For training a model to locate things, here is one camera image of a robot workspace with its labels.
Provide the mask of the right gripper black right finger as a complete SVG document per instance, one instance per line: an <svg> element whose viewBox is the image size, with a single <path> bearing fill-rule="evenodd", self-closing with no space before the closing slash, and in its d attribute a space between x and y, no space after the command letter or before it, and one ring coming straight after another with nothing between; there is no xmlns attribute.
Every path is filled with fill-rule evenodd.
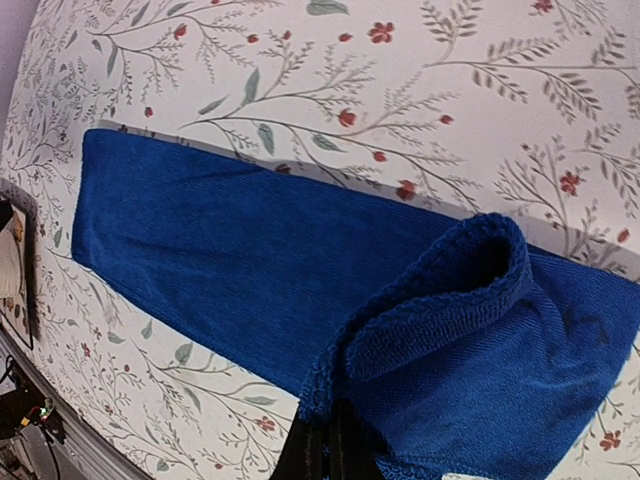
<svg viewBox="0 0 640 480"><path fill-rule="evenodd" d="M332 408L328 427L329 478L336 480L382 480L366 432L346 399Z"/></svg>

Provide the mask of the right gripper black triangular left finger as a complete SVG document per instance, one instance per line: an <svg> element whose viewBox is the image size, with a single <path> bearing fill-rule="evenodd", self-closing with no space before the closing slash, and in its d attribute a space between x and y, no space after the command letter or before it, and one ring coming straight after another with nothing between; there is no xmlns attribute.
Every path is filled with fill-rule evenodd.
<svg viewBox="0 0 640 480"><path fill-rule="evenodd" d="M329 478L328 427L295 417L272 480Z"/></svg>

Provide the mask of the dark blue towel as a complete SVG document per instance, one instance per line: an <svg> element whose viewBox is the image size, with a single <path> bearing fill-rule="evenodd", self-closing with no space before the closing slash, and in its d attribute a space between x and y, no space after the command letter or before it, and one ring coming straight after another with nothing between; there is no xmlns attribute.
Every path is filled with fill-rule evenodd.
<svg viewBox="0 0 640 480"><path fill-rule="evenodd" d="M348 400L383 479L543 479L613 388L639 288L458 221L176 143L92 129L76 262L299 400Z"/></svg>

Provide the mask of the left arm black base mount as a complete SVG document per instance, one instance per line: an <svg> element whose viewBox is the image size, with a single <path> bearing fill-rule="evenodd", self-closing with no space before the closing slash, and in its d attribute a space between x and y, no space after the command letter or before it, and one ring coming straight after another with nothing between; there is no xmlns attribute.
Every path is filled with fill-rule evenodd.
<svg viewBox="0 0 640 480"><path fill-rule="evenodd" d="M1 395L1 439L15 437L27 426L43 427L60 444L66 433L53 400L34 387L19 387Z"/></svg>

